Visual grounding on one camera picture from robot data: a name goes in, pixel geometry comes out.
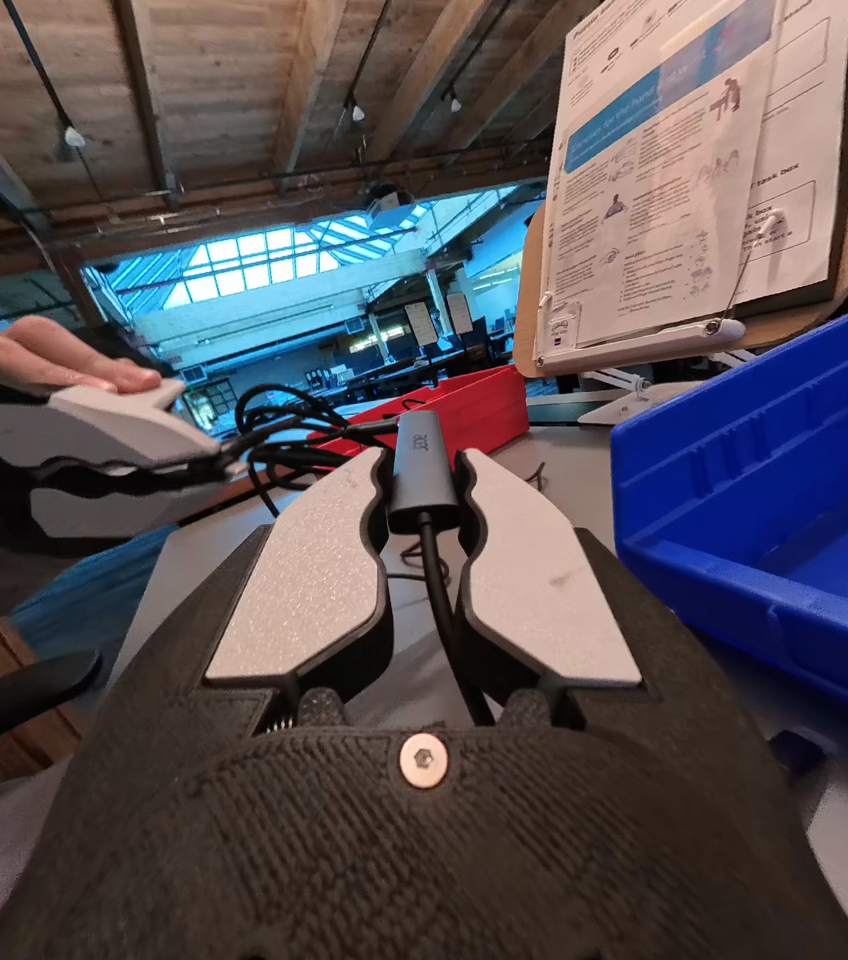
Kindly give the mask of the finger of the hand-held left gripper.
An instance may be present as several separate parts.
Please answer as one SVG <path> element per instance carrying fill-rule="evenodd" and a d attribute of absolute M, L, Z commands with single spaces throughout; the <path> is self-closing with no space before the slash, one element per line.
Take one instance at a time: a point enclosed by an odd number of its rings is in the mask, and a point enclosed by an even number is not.
<path fill-rule="evenodd" d="M 73 386 L 45 403 L 0 403 L 0 457 L 25 469 L 66 460 L 149 470 L 214 457 L 221 445 L 170 411 L 185 387 L 176 378 L 137 393 Z"/>
<path fill-rule="evenodd" d="M 200 512 L 245 472 L 244 462 L 219 459 L 159 469 L 65 466 L 35 484 L 30 510 L 51 539 L 130 539 Z"/>

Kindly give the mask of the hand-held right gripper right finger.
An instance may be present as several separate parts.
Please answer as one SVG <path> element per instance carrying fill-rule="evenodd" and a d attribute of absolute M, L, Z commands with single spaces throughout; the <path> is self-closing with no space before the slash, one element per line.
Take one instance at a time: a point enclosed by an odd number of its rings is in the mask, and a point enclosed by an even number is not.
<path fill-rule="evenodd" d="M 573 523 L 536 486 L 474 448 L 455 459 L 465 553 L 457 652 L 496 706 L 521 690 L 551 707 L 576 690 L 646 688 Z"/>

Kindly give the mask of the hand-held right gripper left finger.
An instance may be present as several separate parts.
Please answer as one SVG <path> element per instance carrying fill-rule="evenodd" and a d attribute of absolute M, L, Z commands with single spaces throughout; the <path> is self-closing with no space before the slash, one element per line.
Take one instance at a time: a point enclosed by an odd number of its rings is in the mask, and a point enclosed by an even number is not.
<path fill-rule="evenodd" d="M 205 672 L 208 685 L 314 689 L 345 703 L 380 678 L 394 649 L 382 549 L 393 453 L 370 448 L 300 493 L 271 525 Z"/>

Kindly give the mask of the grey USB hub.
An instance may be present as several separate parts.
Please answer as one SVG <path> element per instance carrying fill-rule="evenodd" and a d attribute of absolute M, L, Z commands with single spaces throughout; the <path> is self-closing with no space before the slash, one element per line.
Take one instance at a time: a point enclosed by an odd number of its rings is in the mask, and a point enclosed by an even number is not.
<path fill-rule="evenodd" d="M 388 507 L 392 534 L 409 536 L 427 514 L 435 532 L 458 527 L 461 508 L 438 414 L 414 409 L 398 420 Z"/>

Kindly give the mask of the blue plastic bin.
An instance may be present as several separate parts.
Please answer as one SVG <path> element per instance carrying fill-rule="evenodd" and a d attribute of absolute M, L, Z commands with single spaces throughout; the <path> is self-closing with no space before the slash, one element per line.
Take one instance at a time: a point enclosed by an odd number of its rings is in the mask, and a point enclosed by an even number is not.
<path fill-rule="evenodd" d="M 614 427 L 610 467 L 627 568 L 848 705 L 848 315 Z"/>

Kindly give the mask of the grey desk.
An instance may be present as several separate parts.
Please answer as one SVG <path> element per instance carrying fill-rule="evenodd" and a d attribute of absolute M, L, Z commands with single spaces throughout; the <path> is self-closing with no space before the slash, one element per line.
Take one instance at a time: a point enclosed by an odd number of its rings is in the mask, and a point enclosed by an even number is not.
<path fill-rule="evenodd" d="M 519 477 L 543 466 L 544 493 L 576 526 L 613 547 L 609 434 L 598 428 L 536 427 L 492 454 Z M 142 586 L 107 685 L 91 695 L 97 707 L 108 695 L 143 643 L 180 602 L 269 516 L 249 501 L 227 507 L 170 533 L 142 537 L 113 552 L 118 565 L 104 558 L 83 561 L 55 582 L 41 600 L 70 597 L 71 587 L 87 587 L 75 596 L 77 627 L 97 627 L 115 609 L 104 592 L 110 573 L 129 573 L 142 561 Z M 395 583 L 395 655 L 383 677 L 351 702 L 358 725 L 371 728 L 421 728 L 443 722 L 467 723 L 460 696 L 440 652 L 419 583 Z M 813 691 L 805 691 L 768 668 L 738 654 L 713 649 L 762 733 L 794 730 L 834 755 L 831 779 L 810 822 L 809 840 L 821 870 L 848 915 L 848 709 Z M 49 771 L 12 778 L 0 785 L 0 908 L 20 878 L 44 824 L 69 761 Z"/>

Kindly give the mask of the person's left hand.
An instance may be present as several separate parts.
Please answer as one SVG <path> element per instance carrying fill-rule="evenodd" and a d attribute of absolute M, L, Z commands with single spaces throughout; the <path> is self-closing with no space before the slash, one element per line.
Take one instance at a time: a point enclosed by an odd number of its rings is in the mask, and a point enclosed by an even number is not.
<path fill-rule="evenodd" d="M 159 372 L 108 357 L 56 321 L 36 315 L 0 331 L 0 371 L 35 385 L 87 386 L 122 395 L 149 392 L 163 382 Z"/>

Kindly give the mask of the red plastic bin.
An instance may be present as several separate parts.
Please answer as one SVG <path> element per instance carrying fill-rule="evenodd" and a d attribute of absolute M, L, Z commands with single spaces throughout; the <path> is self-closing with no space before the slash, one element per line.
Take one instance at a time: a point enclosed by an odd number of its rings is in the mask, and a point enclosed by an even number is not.
<path fill-rule="evenodd" d="M 448 378 L 346 418 L 362 425 L 415 410 L 438 414 L 451 464 L 459 450 L 489 454 L 529 429 L 525 379 L 511 365 Z"/>

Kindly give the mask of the wooden document stand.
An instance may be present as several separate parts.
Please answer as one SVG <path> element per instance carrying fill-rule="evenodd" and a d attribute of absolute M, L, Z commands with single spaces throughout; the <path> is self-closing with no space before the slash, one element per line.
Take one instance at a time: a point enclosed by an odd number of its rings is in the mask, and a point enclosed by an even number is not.
<path fill-rule="evenodd" d="M 530 221 L 524 248 L 513 354 L 519 372 L 526 378 L 583 374 L 613 384 L 616 381 L 624 382 L 623 369 L 636 365 L 700 356 L 734 365 L 746 357 L 746 349 L 776 346 L 831 318 L 848 297 L 848 67 L 846 79 L 837 230 L 827 282 L 815 291 L 805 289 L 738 305 L 732 311 L 732 319 L 725 321 L 721 336 L 713 331 L 717 324 L 709 322 L 704 335 L 695 336 L 671 329 L 668 334 L 611 343 L 609 349 L 601 352 L 573 356 L 555 366 L 538 367 L 534 360 L 534 347 L 542 257 L 546 243 L 549 174 L 545 203 Z"/>

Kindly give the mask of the ceiling projector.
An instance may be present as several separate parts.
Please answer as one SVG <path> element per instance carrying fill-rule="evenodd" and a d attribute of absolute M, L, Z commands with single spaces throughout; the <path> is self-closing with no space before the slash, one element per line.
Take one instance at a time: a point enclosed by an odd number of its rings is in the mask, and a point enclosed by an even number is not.
<path fill-rule="evenodd" d="M 373 184 L 366 197 L 366 222 L 370 230 L 395 230 L 416 206 L 414 198 L 393 182 Z"/>

